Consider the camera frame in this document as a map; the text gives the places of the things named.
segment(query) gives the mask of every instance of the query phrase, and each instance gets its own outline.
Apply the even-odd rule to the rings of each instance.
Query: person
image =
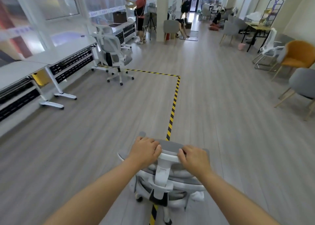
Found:
[[[178,21],[179,31],[180,31],[181,35],[184,37],[184,39],[189,38],[190,36],[187,34],[186,28],[185,28],[185,21],[183,19],[175,19],[175,20]]]
[[[158,141],[137,137],[128,158],[72,197],[44,225],[97,225],[138,171],[154,163],[162,152]],[[246,195],[216,175],[207,153],[186,145],[177,154],[183,167],[204,185],[229,224],[279,225]]]
[[[135,16],[136,16],[136,29],[137,34],[140,38],[137,41],[137,44],[144,44],[146,43],[146,36],[143,32],[143,22],[144,22],[144,8],[146,6],[147,0],[136,0],[135,2],[131,0],[126,0],[127,2],[132,3],[132,5],[126,5],[127,8],[136,8],[135,9]]]
[[[220,23],[221,16],[225,13],[225,9],[218,11],[215,18],[212,20],[212,23],[209,26],[210,30],[218,31],[220,28],[224,26],[224,23]]]
[[[183,2],[181,3],[181,9],[180,9],[180,19],[183,17],[183,14],[185,13],[185,18],[187,18],[187,13],[189,11],[189,2],[190,0],[183,0]]]

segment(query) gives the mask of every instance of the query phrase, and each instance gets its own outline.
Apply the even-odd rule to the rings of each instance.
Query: hand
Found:
[[[179,149],[177,156],[184,168],[193,176],[196,176],[198,180],[211,173],[210,161],[207,152],[204,150],[192,145],[185,145],[183,149]]]
[[[142,170],[153,164],[162,152],[162,147],[158,141],[152,138],[140,137],[136,138],[128,158],[138,165]]]

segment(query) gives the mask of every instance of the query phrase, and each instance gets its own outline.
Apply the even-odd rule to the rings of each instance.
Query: black table leg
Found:
[[[269,34],[270,34],[270,31],[269,31],[269,33],[268,33],[267,37],[265,37],[265,40],[264,40],[264,42],[262,43],[262,45],[261,45],[260,49],[261,49],[261,48],[264,46],[264,44],[266,43],[266,40],[268,39]]]
[[[252,44],[255,43],[255,39],[256,39],[256,36],[258,35],[258,32],[259,32],[259,30],[256,30],[256,32],[255,32],[255,34],[254,34],[254,36],[252,38],[252,41],[250,42],[250,46],[247,49],[247,52],[250,50],[250,47],[252,46]]]
[[[247,33],[249,27],[250,27],[250,26],[247,26],[247,28],[246,28],[246,30],[245,30],[245,33],[243,32],[243,33],[244,33],[244,37],[243,37],[242,43],[243,43],[243,41],[244,41],[244,39],[245,39],[245,36],[246,36],[246,33]]]

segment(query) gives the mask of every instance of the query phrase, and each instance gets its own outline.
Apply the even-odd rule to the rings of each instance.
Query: pink bucket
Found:
[[[242,43],[238,44],[238,50],[243,50],[245,48],[245,45],[246,44],[242,44]]]

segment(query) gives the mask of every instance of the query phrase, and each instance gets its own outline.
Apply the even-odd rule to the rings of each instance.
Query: red shirt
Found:
[[[147,3],[147,0],[136,0],[137,9],[143,7],[146,3]]]

